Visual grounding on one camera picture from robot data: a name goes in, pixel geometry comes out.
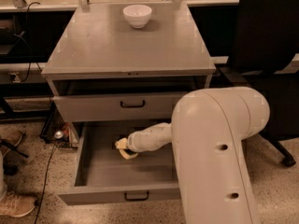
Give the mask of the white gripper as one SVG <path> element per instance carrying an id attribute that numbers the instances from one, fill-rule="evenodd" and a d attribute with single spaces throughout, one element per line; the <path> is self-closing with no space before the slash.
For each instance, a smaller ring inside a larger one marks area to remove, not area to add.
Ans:
<path id="1" fill-rule="evenodd" d="M 157 143 L 157 133 L 157 128 L 147 128 L 142 131 L 137 131 L 131 133 L 128 136 L 128 139 L 122 138 L 116 141 L 115 147 L 120 149 L 120 154 L 126 160 L 131 160 L 136 158 L 137 153 L 139 152 L 154 151 L 159 148 Z"/>

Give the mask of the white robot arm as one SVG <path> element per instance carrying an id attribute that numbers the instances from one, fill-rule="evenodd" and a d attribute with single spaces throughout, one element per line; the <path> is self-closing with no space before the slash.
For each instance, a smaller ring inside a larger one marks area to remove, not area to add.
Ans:
<path id="1" fill-rule="evenodd" d="M 177 102 L 170 123 L 115 143 L 129 160 L 170 143 L 187 224 L 260 224 L 242 141 L 269 120 L 265 98 L 248 87 L 192 91 Z"/>

